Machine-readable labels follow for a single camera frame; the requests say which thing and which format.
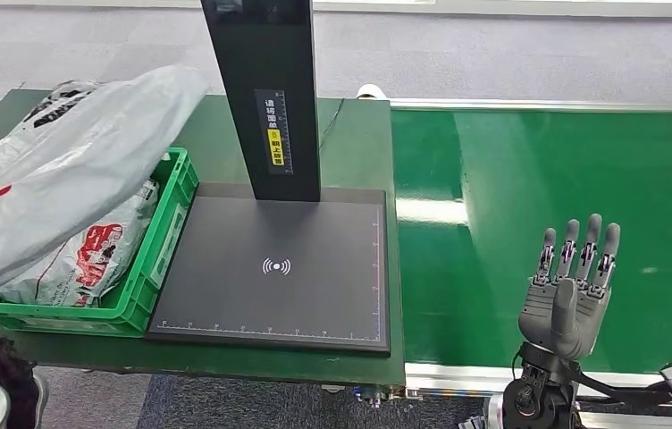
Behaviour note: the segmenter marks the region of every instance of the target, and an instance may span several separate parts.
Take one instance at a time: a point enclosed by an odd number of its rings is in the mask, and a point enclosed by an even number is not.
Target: wireless charging symbol
[[[280,271],[283,275],[289,275],[291,271],[291,261],[289,259],[284,259],[281,262],[273,262],[270,258],[266,258],[263,261],[263,274],[268,274],[271,271]]]

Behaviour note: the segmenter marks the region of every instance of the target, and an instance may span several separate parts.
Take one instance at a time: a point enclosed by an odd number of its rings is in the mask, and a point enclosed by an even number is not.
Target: yellow label
[[[273,165],[283,165],[283,150],[281,149],[281,131],[268,130],[267,139],[270,143],[270,159]]]

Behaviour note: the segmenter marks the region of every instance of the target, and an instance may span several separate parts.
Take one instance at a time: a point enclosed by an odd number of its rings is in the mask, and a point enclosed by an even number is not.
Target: white plastic bag
[[[0,284],[135,195],[208,87],[184,66],[84,85],[1,139]]]
[[[139,250],[155,213],[158,183],[141,190],[112,212],[73,235],[28,270],[0,286],[6,302],[66,307],[99,307]]]

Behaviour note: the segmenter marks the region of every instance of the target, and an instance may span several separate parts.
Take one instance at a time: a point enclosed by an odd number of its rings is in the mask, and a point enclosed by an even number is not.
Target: black scanning pad
[[[200,183],[146,338],[388,354],[386,273],[381,190]]]

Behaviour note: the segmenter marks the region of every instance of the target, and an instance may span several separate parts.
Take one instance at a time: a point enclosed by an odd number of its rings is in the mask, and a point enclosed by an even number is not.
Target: green plastic crate
[[[186,149],[171,147],[152,173],[160,201],[129,271],[100,308],[52,307],[1,302],[0,325],[13,331],[111,337],[144,335],[165,273],[181,235],[199,178]]]

